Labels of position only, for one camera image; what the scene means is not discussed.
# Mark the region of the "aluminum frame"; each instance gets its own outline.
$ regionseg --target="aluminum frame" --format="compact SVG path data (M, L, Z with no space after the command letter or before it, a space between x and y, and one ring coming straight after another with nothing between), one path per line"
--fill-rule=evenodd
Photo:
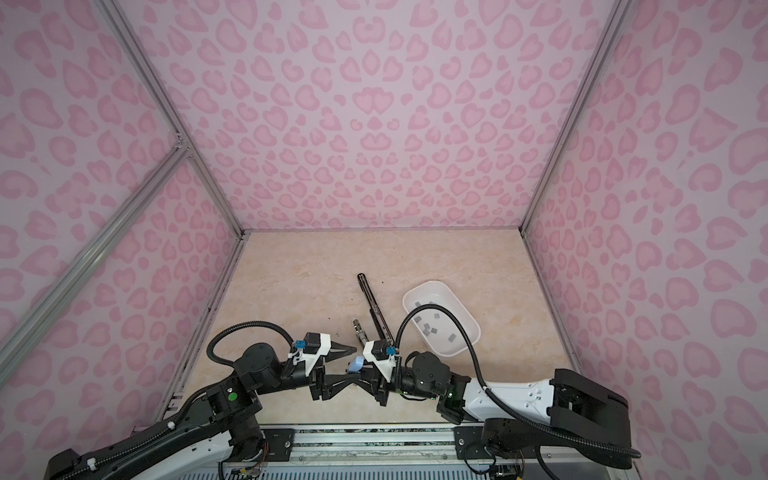
M544 277L541 275L541 268L533 254L533 250L531 250L531 245L528 243L528 239L525 237L525 235L522 235L522 239L523 245L525 245L525 251L528 253L528 258L531 260L533 271L536 274L538 286L541 289L541 293L544 294L544 300L547 303L547 308L549 308L549 314L552 316L554 329L558 333L558 336L560 337L560 343L563 346L565 355L568 357L568 362L571 364L571 367L573 367L573 370L581 375L584 375L584 366L576 356L576 349L574 348L574 344L571 341L571 337L569 337L566 333L567 330L565 328L565 321L558 311L557 303L554 301L552 292L549 291L549 287L547 287L547 284L544 282Z
M192 166L203 181L203 185L208 191L208 194L213 199L224 218L227 219L230 228L238 237L242 237L243 227L237 219L237 215L235 215L234 210L232 210L232 207L227 201L227 197L208 170L208 167L203 160L203 155L194 143L194 139L189 131L187 131L187 127L184 125L178 110L170 99L170 95L165 91L160 75L157 74L149 61L136 32L125 16L125 12L118 3L118 0L94 0L94 3L97 8L101 10L104 20L109 24L112 33L120 43L125 54L128 56L136 73L147 87L149 94L154 99L155 104L157 104L157 108L165 122L170 129L175 132L179 141L185 141L189 144L190 149L192 150Z
M629 24L629 19L632 16L631 14L634 11L636 4L637 0L616 0L611 8L611 13L608 14L605 28L598 40L598 47L592 54L584 78L579 84L579 88L576 92L576 97L565 117L563 128L561 128L558 137L555 140L544 173L536 184L531 204L528 206L528 209L523 216L520 231L524 236L525 232L530 228L531 223L533 223L533 219L535 218L538 209L541 207L542 199L551 183L550 179L554 173L554 169L560 164L563 154L565 153L565 146L571 141L571 137L576 131L576 127L582 114L587 110L589 99L592 96L594 89L598 86L601 76L616 49L616 45L621 39L624 29Z
M210 332L210 328L214 324L221 302L224 295L227 293L227 288L230 285L235 270L237 270L237 264L243 256L243 250L248 242L249 236L250 235L246 234L239 239L235 239L235 244L232 246L232 252L227 259L227 265L224 267L224 270L222 270L219 279L211 292L208 304L206 305L205 310L203 310L202 317L192 333L190 342L184 349L181 360L176 366L174 376L163 395L163 400L155 410L152 417L153 423L159 422L165 418L169 412L175 412L175 409L172 408L181 401L184 387L197 363L197 359L200 357L200 353L203 350L203 341L208 337L208 332Z
M0 348L0 388L11 378L69 303L78 295L96 269L120 243L136 219L162 190L185 159L191 158L180 142L159 163L143 184L123 203L108 224L72 261L50 292L19 321L19 327Z
M462 427L482 427L462 423ZM362 423L342 425L261 425L295 429L289 463L293 465L450 465L456 457L452 423ZM592 463L574 449L543 447L548 462ZM499 459L498 463L514 463Z

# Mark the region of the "black cable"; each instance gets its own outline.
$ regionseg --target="black cable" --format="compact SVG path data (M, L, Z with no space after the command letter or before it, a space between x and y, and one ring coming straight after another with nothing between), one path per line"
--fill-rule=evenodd
M405 394L402 394L402 393L400 394L400 396L406 400L410 400L411 402L423 402L424 400L429 400L429 399L417 399L414 397L405 396Z
M419 352L411 352L411 353L410 353L410 354L408 354L408 356L406 357L406 362L405 362L405 363L403 363L403 365L405 365L405 366L408 366L408 362L410 362L411 360L413 360L413 359L414 359L414 358L416 358L417 356L419 356Z
M220 331L216 334L216 336L211 339L211 341L208 343L208 348L206 348L205 353L208 355L208 358L213 360L216 363L220 363L221 365L226 366L232 366L234 365L234 362L232 360L223 359L217 354L214 353L214 348L216 347L216 344L219 343L225 336L230 335L231 333L236 332L237 330L247 329L251 327L259 326L265 329L274 330L275 332L278 332L280 335L283 336L283 338L288 342L289 347L293 347L293 338L291 338L291 335L286 332L282 326L275 325L271 322L261 322L259 320L254 320L251 322L243 322L243 323L237 323L232 326L228 326L226 329Z
M630 458L640 458L641 453L635 449L632 448L626 448L621 447L618 445L612 445L611 443L603 443L603 442L596 442L594 440L585 439L584 437L580 437L579 435L575 435L570 432L566 432L565 430L559 430L559 429L553 429L549 425L545 425L544 423L539 423L534 420L531 420L525 415L522 415L520 412L517 412L516 410L510 408L507 404L505 404L499 397L497 397L490 388L485 384L485 380L482 378L482 373L480 372L480 362L478 361L477 354L475 353L475 348L472 346L472 342L469 340L469 336L467 335L467 332L464 331L464 327L462 326L461 322L458 321L458 319L451 313L448 309L446 309L444 306L440 306L434 303L427 303L425 305L417 306L415 309L411 310L411 313L406 315L405 319L400 324L400 328L397 331L397 337L395 338L395 345L394 347L400 349L400 341L402 340L402 334L406 331L406 327L408 326L408 322L411 321L411 319L419 312L423 310L438 310L445 315L448 316L449 319L456 325L456 328L458 328L458 331L462 334L462 338L464 339L464 343L467 345L467 350L469 350L469 355L472 358L472 365L475 367L475 374L478 378L478 383L480 386L482 386L485 390L485 394L495 403L500 409L502 409L507 415L511 416L513 419L518 420L519 422L522 422L526 424L529 427L532 427L534 429L537 429L540 432L546 433L548 435L551 435L557 439L569 442L573 444L575 448L589 448L594 450L600 450L603 452L610 452L615 455L626 455ZM395 357L395 387L399 389L401 383L402 383L402 365L401 365L401 357L400 355Z
M469 450L469 447L471 447L473 445L477 445L478 443L479 442L470 443L469 445L467 445L464 448L464 463L465 463L465 465L467 465L467 468L472 470L472 473L474 473L475 475L485 475L486 473L490 472L491 468L493 468L496 465L496 455L493 455L488 450L485 450L485 453L488 453L491 457L493 457L493 463L488 465L488 468L486 470L484 470L484 471L482 471L482 470L475 470L472 467L472 465L470 465L469 462L467 462L467 450Z
M210 385L206 385L205 387L195 391L195 393L190 395L189 398L187 398L187 400L181 405L181 408L179 408L178 412L174 413L173 415L171 415L170 417L168 417L167 419L164 420L166 422L166 424L169 423L169 422L173 422L175 424L175 426L178 427L179 421L184 416L186 416L187 412L189 411L190 407L192 406L192 403L195 400L197 400L198 397L203 395L208 389L210 389L211 387L214 387L218 383L219 382L211 383ZM151 445L156 440L164 437L167 433L172 432L172 431L173 430L169 429L169 428L162 429L161 431L159 431L158 433L152 435L150 438L144 440L141 443L137 443L136 445L134 445L134 446L132 446L130 448L127 448L125 450L120 450L119 452L115 452L115 453L113 453L113 454L111 454L109 456L106 456L104 458L97 459L96 462L95 462L95 466L99 467L99 466L101 466L101 465L103 465L105 463L111 462L112 460L115 460L115 459L120 458L120 457L124 457L124 456L126 456L126 455L128 455L130 453L136 452L137 450L142 449L142 448L144 448L147 445ZM61 477L57 477L56 480L70 480L71 478L77 477L81 473L89 472L90 470L91 469L86 466L86 467L81 468L80 470L75 470L73 472L69 472L67 475L63 475Z
M549 478L552 480L560 480L560 478L549 469L547 464L544 463L544 459L541 457L541 445L536 445L536 459L538 460L538 464L541 465L541 469L544 470L544 473L549 475Z
M283 369L280 370L280 378L285 380L290 378L291 375L296 371L296 365L293 364L293 357L286 360L285 364L283 365Z

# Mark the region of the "marble surface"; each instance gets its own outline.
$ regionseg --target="marble surface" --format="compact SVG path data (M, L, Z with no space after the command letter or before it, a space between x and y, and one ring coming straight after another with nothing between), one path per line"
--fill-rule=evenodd
M294 339L306 332L329 333L359 346L352 320L370 339L376 329L357 274L368 277L382 314L395 335L406 315L403 295L427 280L441 280L480 324L475 344L483 377L489 382L550 378L569 368L544 297L517 230L408 230L252 233L208 338L235 323L267 320ZM280 358L288 346L268 329L244 329L219 342L216 353L236 359L251 344L267 342ZM408 325L401 351L426 351ZM341 373L349 359L327 364ZM444 363L453 372L475 376L469 353ZM211 362L204 351L185 392L215 382L231 370ZM313 402L308 389L260 397L260 423L441 422L436 401L408 402L389 397L386 408L356 386L326 402Z

